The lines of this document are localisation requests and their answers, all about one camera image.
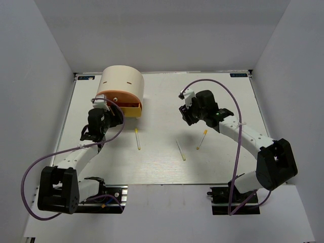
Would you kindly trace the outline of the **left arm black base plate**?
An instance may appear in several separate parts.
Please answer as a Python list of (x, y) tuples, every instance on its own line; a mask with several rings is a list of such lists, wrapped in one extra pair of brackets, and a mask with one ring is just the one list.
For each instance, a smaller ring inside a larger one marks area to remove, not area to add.
[(81, 202), (75, 213), (79, 214), (122, 214), (128, 196), (127, 185), (106, 185), (101, 194)]

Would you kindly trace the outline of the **orange organizer drawer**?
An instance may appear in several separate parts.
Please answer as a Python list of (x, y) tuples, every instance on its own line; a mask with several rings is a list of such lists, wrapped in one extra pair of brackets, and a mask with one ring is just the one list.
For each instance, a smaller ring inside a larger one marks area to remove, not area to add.
[(105, 95), (111, 101), (117, 98), (119, 103), (141, 103), (137, 96), (126, 91), (108, 90), (97, 93), (97, 96), (99, 95)]

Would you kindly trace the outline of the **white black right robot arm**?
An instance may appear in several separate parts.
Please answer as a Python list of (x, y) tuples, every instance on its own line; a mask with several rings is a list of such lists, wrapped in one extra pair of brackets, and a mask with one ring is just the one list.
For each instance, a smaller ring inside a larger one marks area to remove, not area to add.
[(209, 90), (195, 93), (186, 89), (179, 97), (185, 101), (179, 110), (188, 125), (202, 120), (208, 127), (240, 143), (256, 159), (254, 171), (244, 173), (228, 183), (233, 185), (228, 189), (233, 201), (242, 201), (247, 192), (260, 188), (273, 191), (297, 175), (297, 165), (287, 140), (274, 140), (239, 123), (232, 111), (219, 108)]

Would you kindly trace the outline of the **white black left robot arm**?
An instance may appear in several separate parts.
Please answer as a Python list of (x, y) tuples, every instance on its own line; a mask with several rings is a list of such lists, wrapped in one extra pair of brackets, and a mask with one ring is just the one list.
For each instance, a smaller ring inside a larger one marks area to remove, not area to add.
[(73, 214), (80, 203), (106, 199), (104, 179), (87, 176), (80, 178), (86, 165), (103, 148), (108, 129), (123, 125), (125, 116), (115, 105), (93, 108), (88, 112), (88, 123), (81, 131), (79, 146), (56, 166), (45, 167), (40, 176), (37, 207), (41, 211)]

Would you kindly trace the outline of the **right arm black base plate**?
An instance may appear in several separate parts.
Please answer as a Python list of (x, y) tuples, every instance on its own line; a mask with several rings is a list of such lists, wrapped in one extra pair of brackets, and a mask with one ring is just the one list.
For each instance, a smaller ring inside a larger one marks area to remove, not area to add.
[[(234, 211), (241, 203), (243, 203), (253, 191), (247, 193), (239, 193), (236, 188), (233, 191), (231, 211)], [(230, 196), (230, 186), (217, 185), (210, 187), (207, 192), (207, 197), (211, 200), (212, 214), (214, 216), (228, 215), (228, 204)], [(259, 215), (260, 209), (258, 207), (259, 201), (256, 193), (247, 201), (242, 207), (240, 207), (235, 215)]]

